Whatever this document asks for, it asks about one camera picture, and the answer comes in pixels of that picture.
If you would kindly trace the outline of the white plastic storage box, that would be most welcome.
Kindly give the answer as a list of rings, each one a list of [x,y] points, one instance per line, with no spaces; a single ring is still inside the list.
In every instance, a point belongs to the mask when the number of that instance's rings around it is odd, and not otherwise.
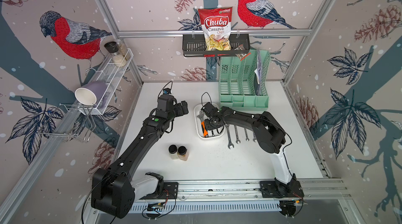
[[[221,127],[217,130],[208,131],[209,137],[208,138],[203,137],[200,120],[197,118],[197,115],[199,114],[199,111],[201,110],[202,107],[203,107],[202,104],[198,104],[194,108],[194,116],[195,116],[197,135],[203,141],[212,141],[212,140],[217,140],[217,139],[221,138],[226,131],[224,127]]]

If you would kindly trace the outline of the orange handled adjustable wrench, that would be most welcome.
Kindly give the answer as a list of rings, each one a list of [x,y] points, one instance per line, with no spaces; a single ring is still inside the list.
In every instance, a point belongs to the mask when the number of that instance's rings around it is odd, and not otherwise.
[[[205,115],[204,112],[202,110],[200,110],[199,114],[197,115],[197,118],[200,120],[203,137],[208,138],[209,134],[208,134],[208,131],[205,128],[204,115]]]

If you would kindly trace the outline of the silver ring end wrench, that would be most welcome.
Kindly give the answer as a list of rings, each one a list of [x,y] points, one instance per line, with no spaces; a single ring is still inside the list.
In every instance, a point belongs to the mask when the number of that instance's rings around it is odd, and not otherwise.
[[[231,150],[234,148],[234,145],[231,141],[230,130],[229,130],[228,124],[225,125],[225,129],[226,129],[226,133],[227,133],[227,137],[228,137],[228,149]]]

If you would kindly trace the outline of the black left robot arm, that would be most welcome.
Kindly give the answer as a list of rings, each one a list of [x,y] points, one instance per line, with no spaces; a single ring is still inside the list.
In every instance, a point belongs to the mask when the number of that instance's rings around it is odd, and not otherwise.
[[[161,175],[149,172],[136,181],[133,176],[151,147],[164,133],[172,131],[174,119],[187,114],[186,101],[177,102],[169,94],[159,96],[157,108],[143,121],[130,146],[108,168],[99,168],[93,175],[90,192],[92,208],[122,219],[136,200],[147,195],[161,195]]]

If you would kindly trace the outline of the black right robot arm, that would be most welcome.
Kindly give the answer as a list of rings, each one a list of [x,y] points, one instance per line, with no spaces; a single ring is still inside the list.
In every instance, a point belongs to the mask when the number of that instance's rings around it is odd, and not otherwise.
[[[205,129],[208,131],[229,125],[251,130],[259,147],[271,156],[275,178],[273,181],[261,181],[259,191],[264,198],[303,198],[304,192],[287,162],[284,149],[287,147],[285,137],[288,135],[275,118],[267,111],[262,114],[249,114],[235,111],[223,106],[217,108],[206,103],[204,112]]]

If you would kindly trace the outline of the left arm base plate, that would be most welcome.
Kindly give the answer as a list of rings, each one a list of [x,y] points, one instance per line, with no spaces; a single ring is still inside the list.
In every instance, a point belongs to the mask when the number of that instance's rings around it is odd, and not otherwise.
[[[148,194],[140,200],[173,199],[178,196],[178,182],[164,182],[163,186],[158,186],[155,193]]]

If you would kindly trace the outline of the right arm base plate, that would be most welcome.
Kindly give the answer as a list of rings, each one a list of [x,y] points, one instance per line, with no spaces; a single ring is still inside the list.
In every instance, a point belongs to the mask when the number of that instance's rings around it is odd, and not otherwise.
[[[291,179],[288,184],[278,180],[260,181],[260,192],[263,198],[304,198],[304,192],[299,181]]]

